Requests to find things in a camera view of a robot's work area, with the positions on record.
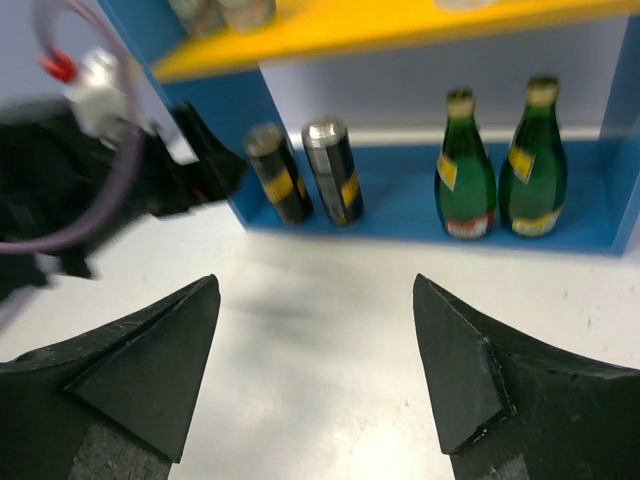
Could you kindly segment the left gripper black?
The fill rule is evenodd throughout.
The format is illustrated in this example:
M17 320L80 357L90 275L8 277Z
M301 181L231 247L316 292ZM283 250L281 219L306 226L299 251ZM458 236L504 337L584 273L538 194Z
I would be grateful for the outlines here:
M1 238L26 241L54 233L80 217L111 172L94 165L76 170L41 139L39 99L1 108ZM63 273L89 279L87 258L111 237L144 215L168 217L197 204L235 194L248 169L209 129L194 106L181 103L172 116L195 160L171 166L142 160L137 179L120 209L85 242L54 252Z

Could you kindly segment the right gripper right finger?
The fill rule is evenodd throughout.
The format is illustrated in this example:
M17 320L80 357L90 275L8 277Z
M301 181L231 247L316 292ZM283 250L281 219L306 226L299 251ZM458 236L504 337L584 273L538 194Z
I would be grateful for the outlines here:
M458 479L635 479L639 373L477 311L417 276L413 311L439 445Z

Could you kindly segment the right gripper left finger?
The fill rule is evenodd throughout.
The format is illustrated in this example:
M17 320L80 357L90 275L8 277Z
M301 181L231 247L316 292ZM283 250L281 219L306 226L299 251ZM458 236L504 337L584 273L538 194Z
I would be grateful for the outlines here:
M220 308L205 276L1 366L5 479L165 479L183 455Z

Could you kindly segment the black gold can front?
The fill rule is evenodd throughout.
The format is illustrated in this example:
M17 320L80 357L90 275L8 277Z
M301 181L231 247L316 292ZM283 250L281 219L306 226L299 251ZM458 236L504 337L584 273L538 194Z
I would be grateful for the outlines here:
M305 222L313 213L313 204L282 129L272 122L254 126L244 149L281 222Z

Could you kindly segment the black gold can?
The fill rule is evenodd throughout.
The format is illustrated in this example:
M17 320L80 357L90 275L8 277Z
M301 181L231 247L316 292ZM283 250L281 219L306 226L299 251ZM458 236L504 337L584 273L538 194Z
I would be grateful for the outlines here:
M313 204L282 129L272 122L254 126L244 149L281 222L305 222L313 213Z
M336 117L319 118L301 135L327 216L339 227L354 224L364 201L346 125Z

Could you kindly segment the green glass bottle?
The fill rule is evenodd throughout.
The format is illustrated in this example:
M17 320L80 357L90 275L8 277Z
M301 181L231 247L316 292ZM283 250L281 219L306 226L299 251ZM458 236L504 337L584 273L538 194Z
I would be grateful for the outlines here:
M556 76L528 81L524 111L501 167L501 223L522 237L549 234L564 206L568 168L556 117L559 89Z
M444 231L475 240L489 233L497 207L494 169L475 120L475 97L467 87L446 96L447 121L436 162L434 195Z

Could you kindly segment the Pocari water bottle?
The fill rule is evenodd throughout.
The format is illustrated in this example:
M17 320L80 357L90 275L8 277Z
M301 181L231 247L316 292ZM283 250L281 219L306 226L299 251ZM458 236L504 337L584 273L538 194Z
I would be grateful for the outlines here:
M496 3L496 0L434 0L440 10L448 13L470 12L486 8Z

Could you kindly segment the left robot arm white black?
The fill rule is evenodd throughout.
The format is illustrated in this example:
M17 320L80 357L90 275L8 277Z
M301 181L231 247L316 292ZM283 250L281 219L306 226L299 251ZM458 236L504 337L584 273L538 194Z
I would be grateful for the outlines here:
M69 103L44 97L1 108L1 296L43 288L37 255L58 259L61 273L90 279L87 259L144 216L165 219L229 199L247 162L228 149L189 102L170 109L195 159L173 159L157 127L141 134L140 167L106 221L64 248L38 245L69 226L95 201L114 163L115 147L82 132Z

